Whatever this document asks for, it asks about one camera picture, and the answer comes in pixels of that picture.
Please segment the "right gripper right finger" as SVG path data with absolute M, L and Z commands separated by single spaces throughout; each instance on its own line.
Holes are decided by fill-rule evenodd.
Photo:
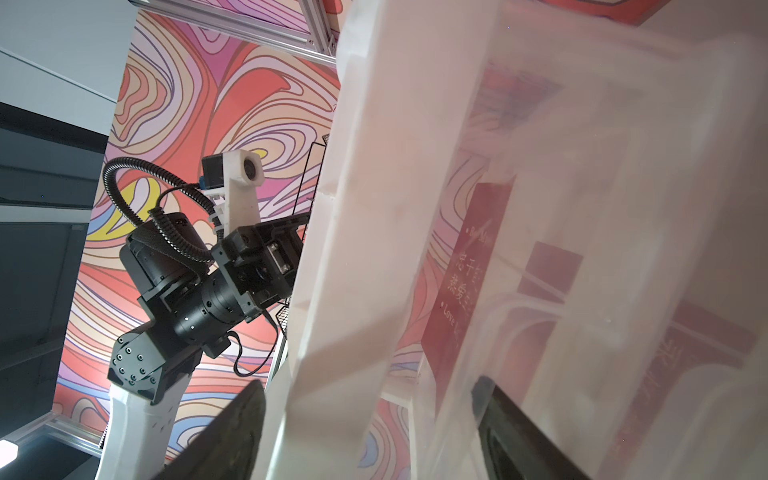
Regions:
M 478 378 L 472 411 L 490 479 L 589 479 L 493 379 Z

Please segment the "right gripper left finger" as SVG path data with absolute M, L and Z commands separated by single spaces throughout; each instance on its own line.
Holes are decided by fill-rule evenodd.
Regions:
M 249 479 L 266 414 L 262 383 L 250 382 L 188 447 L 155 477 L 177 480 Z

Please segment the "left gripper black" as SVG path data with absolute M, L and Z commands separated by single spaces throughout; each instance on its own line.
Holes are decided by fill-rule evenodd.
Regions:
M 213 249 L 227 295 L 245 315 L 259 315 L 292 296 L 303 242 L 299 229 L 307 213 L 238 227 Z

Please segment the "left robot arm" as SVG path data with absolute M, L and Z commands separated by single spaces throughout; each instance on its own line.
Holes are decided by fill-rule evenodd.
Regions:
M 133 157 L 103 167 L 108 197 L 133 225 L 120 259 L 148 320 L 121 334 L 112 350 L 100 479 L 246 479 L 255 465 L 266 399 L 253 372 L 174 464 L 166 463 L 166 453 L 201 359 L 238 344 L 239 324 L 268 318 L 272 306 L 291 297 L 303 249 L 298 230 L 309 217 L 261 219 L 257 188 L 265 176 L 254 153 L 215 154 L 201 164 L 195 183 Z M 207 247 L 186 215 L 168 213 L 161 203 L 141 218 L 118 187 L 122 170 L 151 175 L 192 199 L 207 212 L 216 244 Z

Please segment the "clear plastic drawer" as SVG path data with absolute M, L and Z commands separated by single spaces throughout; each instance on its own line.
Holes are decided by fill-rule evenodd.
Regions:
M 767 475 L 767 55 L 517 32 L 422 340 L 419 479 Z

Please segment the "white plastic drawer organizer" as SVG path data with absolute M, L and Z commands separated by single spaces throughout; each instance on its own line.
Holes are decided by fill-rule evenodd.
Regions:
M 743 37 L 767 55 L 763 1 L 358 1 L 341 90 L 269 392 L 256 479 L 419 479 L 410 410 L 422 337 L 480 163 L 460 156 L 491 54 L 517 32 L 696 45 Z

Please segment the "red postcard white text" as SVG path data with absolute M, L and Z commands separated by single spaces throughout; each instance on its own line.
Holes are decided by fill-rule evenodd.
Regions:
M 469 329 L 512 188 L 512 182 L 475 186 L 428 318 L 421 345 L 434 377 L 436 410 L 441 408 Z

